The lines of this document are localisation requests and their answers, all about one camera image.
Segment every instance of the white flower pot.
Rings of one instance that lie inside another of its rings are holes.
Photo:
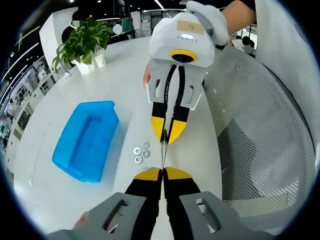
[[[85,64],[85,63],[79,63],[77,61],[75,61],[75,64],[77,66],[77,68],[79,69],[80,73],[82,75],[84,74],[88,74],[90,73],[92,70],[95,69],[95,65],[94,64]]]

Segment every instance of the white mesh chair back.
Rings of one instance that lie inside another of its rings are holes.
[[[253,230],[279,234],[308,197],[315,153],[291,93],[265,66],[226,47],[205,79],[222,199]]]

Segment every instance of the yellow ring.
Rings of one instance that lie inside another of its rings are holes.
[[[169,53],[170,57],[176,54],[187,55],[191,57],[193,61],[197,59],[197,55],[195,53],[193,53],[192,51],[184,50],[184,49],[176,49]]]

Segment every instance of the green leaves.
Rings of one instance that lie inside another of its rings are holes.
[[[84,64],[88,64],[88,65],[91,64],[92,57],[91,57],[90,51],[86,52],[85,55],[82,57],[82,62]]]
[[[96,21],[92,17],[86,20],[86,24],[72,31],[69,39],[61,44],[56,50],[56,57],[52,61],[52,69],[57,70],[59,63],[64,62],[71,67],[70,61],[91,64],[91,51],[99,46],[106,49],[110,40],[112,28],[107,26],[106,21]]]

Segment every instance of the potted plant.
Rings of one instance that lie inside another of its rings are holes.
[[[75,63],[81,72],[86,74],[92,69],[93,54],[97,50],[106,49],[110,40],[112,28],[106,25],[106,21],[96,21],[89,17],[84,26],[71,32],[69,39],[56,50],[56,57],[52,61],[52,69],[57,70],[59,63],[64,62],[71,68],[70,62]]]

